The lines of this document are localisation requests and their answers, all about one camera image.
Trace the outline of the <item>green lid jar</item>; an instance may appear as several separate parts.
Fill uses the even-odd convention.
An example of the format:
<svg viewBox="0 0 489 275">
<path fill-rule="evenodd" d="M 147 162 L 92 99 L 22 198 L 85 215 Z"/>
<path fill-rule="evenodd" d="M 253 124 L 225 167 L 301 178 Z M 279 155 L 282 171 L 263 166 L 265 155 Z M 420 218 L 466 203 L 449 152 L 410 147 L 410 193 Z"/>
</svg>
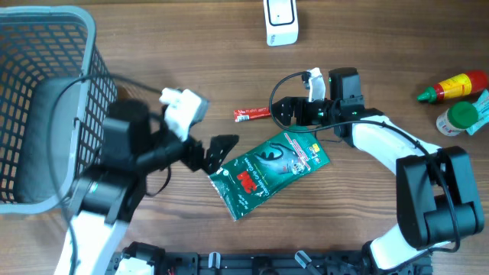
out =
<svg viewBox="0 0 489 275">
<path fill-rule="evenodd" d="M 478 121 L 478 111 L 470 102 L 458 102 L 436 119 L 437 129 L 446 136 L 456 136 Z"/>
</svg>

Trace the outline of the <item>red coffee stick sachet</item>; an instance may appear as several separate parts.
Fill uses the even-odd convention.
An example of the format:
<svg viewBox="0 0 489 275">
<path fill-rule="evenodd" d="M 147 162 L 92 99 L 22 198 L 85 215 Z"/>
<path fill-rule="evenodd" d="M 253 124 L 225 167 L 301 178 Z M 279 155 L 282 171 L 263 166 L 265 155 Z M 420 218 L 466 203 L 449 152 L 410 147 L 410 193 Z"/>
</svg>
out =
<svg viewBox="0 0 489 275">
<path fill-rule="evenodd" d="M 235 122 L 243 122 L 267 117 L 270 117 L 270 109 L 268 107 L 234 110 Z"/>
</svg>

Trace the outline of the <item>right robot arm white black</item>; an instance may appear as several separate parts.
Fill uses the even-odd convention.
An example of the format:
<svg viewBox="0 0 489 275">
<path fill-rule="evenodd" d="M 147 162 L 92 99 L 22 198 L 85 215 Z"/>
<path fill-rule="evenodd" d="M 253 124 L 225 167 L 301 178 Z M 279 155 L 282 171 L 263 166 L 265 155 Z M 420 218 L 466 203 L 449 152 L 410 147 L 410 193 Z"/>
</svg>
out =
<svg viewBox="0 0 489 275">
<path fill-rule="evenodd" d="M 351 147 L 380 161 L 396 177 L 397 223 L 358 251 L 332 251 L 315 265 L 303 251 L 299 265 L 312 274 L 431 274 L 436 252 L 454 253 L 480 233 L 484 214 L 468 153 L 439 147 L 366 108 L 354 67 L 301 71 L 307 97 L 270 99 L 274 123 L 299 133 L 332 129 Z"/>
</svg>

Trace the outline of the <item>red sauce bottle green cap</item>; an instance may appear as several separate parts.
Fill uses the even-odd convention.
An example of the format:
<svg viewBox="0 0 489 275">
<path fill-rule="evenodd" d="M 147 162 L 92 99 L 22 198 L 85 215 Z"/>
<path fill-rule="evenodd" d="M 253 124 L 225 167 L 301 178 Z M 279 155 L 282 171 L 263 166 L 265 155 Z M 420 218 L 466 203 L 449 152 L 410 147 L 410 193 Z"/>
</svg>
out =
<svg viewBox="0 0 489 275">
<path fill-rule="evenodd" d="M 418 102 L 437 103 L 482 92 L 488 87 L 488 75 L 483 70 L 470 70 L 427 87 L 416 97 Z"/>
</svg>

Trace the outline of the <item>light teal tissue pack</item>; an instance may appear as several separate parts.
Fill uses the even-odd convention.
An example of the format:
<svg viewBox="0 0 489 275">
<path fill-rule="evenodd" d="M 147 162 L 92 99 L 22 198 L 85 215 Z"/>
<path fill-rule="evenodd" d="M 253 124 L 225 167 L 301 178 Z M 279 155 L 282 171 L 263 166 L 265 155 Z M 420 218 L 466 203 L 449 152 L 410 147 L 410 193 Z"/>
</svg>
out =
<svg viewBox="0 0 489 275">
<path fill-rule="evenodd" d="M 488 110 L 489 110 L 489 92 L 485 89 L 478 100 L 473 103 L 473 106 L 476 108 L 478 112 L 478 121 L 474 123 L 472 126 L 466 129 L 466 132 L 469 135 L 473 135 L 479 129 L 481 129 L 484 125 L 488 123 Z"/>
</svg>

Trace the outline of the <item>green 3M gloves packet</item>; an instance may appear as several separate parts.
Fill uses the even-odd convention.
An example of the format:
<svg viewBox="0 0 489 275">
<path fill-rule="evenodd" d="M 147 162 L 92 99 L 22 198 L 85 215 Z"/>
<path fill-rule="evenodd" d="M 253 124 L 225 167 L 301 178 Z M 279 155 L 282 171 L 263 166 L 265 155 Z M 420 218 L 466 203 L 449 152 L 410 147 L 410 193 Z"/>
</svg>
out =
<svg viewBox="0 0 489 275">
<path fill-rule="evenodd" d="M 237 221 L 274 194 L 330 163 L 317 138 L 293 126 L 222 165 L 209 179 Z"/>
</svg>

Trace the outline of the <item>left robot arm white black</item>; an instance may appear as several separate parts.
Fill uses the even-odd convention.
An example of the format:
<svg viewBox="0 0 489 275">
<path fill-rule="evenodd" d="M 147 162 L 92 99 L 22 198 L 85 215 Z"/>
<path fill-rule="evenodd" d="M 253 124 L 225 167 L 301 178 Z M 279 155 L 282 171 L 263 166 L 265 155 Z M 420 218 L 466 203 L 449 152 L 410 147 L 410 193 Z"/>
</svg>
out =
<svg viewBox="0 0 489 275">
<path fill-rule="evenodd" d="M 99 163 L 76 180 L 69 222 L 57 274 L 103 274 L 135 209 L 147 195 L 147 175 L 169 170 L 175 162 L 192 171 L 216 172 L 238 143 L 236 134 L 214 136 L 209 149 L 170 125 L 174 107 L 151 112 L 146 103 L 125 99 L 110 104 L 103 121 Z"/>
</svg>

